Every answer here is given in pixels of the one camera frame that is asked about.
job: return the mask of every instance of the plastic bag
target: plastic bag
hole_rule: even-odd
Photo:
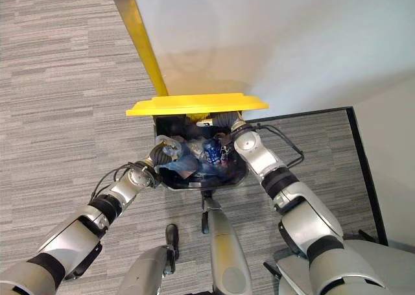
[[[164,142],[166,146],[163,147],[163,152],[170,157],[177,157],[183,155],[182,144],[173,138],[169,138],[166,135],[159,135],[156,137],[156,145]]]
[[[203,142],[205,141],[206,140],[201,137],[200,139],[191,139],[190,141],[186,143],[190,152],[192,153],[192,155],[196,157],[196,159],[199,159],[199,160],[205,159],[205,154],[203,150]]]
[[[186,179],[199,169],[199,161],[192,154],[186,154],[177,161],[171,161],[159,167],[172,170]]]
[[[178,141],[179,143],[186,142],[185,139],[180,135],[173,135],[171,138],[174,139],[175,141]]]

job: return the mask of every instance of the black cable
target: black cable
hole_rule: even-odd
[[[121,169],[126,169],[126,170],[129,170],[131,168],[131,166],[128,164],[128,163],[126,163],[126,164],[124,164],[124,165],[121,165],[120,167],[118,167],[118,168],[116,168],[116,169],[114,169],[114,170],[111,170],[110,172],[108,172],[108,173],[106,173],[100,180],[99,180],[99,182],[98,182],[98,184],[95,186],[95,188],[94,188],[94,190],[93,190],[93,192],[92,192],[92,194],[91,194],[91,200],[90,201],[92,201],[94,198],[96,198],[98,195],[99,195],[99,193],[101,192],[101,191],[103,191],[105,188],[108,188],[110,185],[107,185],[106,187],[103,187],[103,188],[101,188],[99,191],[97,191],[98,190],[98,187],[100,186],[100,184],[104,181],[104,179],[108,176],[108,175],[110,175],[111,173],[115,173],[115,175],[114,175],[114,177],[113,177],[113,180],[116,182],[116,175],[117,175],[117,173],[118,173],[118,171],[119,170],[121,170]]]
[[[297,154],[300,155],[300,157],[288,162],[287,168],[295,167],[296,165],[299,165],[302,161],[304,161],[304,153],[302,150],[300,150],[283,132],[278,130],[275,126],[270,124],[264,124],[261,125],[260,123],[257,124],[255,127],[256,130],[268,130],[269,132],[276,134],[279,136],[288,146],[290,146],[291,149],[293,149]]]

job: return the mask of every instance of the yellow lid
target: yellow lid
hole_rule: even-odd
[[[243,93],[157,96],[137,102],[126,115],[179,115],[186,113],[235,112],[267,109],[256,96]]]

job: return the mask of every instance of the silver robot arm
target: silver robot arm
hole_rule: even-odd
[[[144,161],[129,163],[121,179],[91,197],[90,202],[55,227],[37,254],[0,274],[0,294],[53,295],[63,279],[76,279],[102,250],[100,239],[145,187],[160,177],[153,167],[169,157],[156,146]]]
[[[332,212],[237,112],[222,113],[198,126],[231,129],[235,150],[282,215],[281,236],[294,253],[308,259],[314,294],[389,294],[373,268],[343,244],[342,228]]]

